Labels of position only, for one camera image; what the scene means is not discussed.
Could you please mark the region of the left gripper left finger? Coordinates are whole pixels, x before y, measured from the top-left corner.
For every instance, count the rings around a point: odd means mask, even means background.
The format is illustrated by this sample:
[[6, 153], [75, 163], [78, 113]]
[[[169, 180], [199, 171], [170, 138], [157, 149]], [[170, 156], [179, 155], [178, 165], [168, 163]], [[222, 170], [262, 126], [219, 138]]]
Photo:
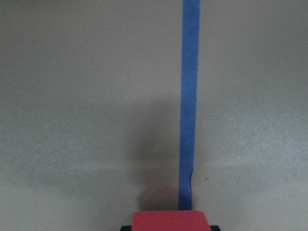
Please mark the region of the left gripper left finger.
[[132, 229], [132, 226], [131, 226], [131, 225], [129, 225], [129, 226], [122, 226], [122, 227], [120, 228], [120, 231], [131, 231], [131, 229]]

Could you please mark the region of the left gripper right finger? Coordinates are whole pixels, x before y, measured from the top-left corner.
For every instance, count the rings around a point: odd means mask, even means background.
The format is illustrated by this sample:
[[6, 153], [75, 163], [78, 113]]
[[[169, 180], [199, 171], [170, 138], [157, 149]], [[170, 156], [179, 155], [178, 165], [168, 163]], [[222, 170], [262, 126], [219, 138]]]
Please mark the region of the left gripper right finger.
[[218, 225], [210, 225], [211, 231], [219, 231], [219, 226]]

